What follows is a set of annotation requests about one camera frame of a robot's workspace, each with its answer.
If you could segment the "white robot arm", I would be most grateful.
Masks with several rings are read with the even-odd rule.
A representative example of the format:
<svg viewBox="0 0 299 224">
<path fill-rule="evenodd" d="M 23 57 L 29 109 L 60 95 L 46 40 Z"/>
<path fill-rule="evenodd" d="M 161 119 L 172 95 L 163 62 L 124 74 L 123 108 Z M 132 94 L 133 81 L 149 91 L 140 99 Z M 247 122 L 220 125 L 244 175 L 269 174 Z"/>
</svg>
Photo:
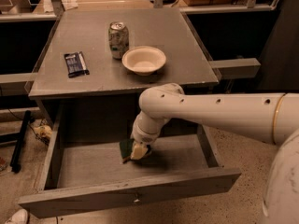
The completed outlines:
<svg viewBox="0 0 299 224">
<path fill-rule="evenodd" d="M 263 195 L 259 224 L 299 224 L 299 94 L 187 95 L 175 83 L 139 96 L 131 158 L 146 155 L 170 119 L 184 119 L 279 146 Z"/>
</svg>

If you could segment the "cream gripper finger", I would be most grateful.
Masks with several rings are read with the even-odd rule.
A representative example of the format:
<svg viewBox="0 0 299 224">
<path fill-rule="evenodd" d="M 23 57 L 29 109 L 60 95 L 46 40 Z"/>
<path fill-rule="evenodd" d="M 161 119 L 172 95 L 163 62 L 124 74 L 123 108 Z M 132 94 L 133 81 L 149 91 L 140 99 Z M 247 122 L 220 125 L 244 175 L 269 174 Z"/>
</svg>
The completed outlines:
<svg viewBox="0 0 299 224">
<path fill-rule="evenodd" d="M 133 142 L 130 158 L 132 160 L 140 160 L 146 155 L 147 152 L 148 147 L 146 145 Z"/>
</svg>

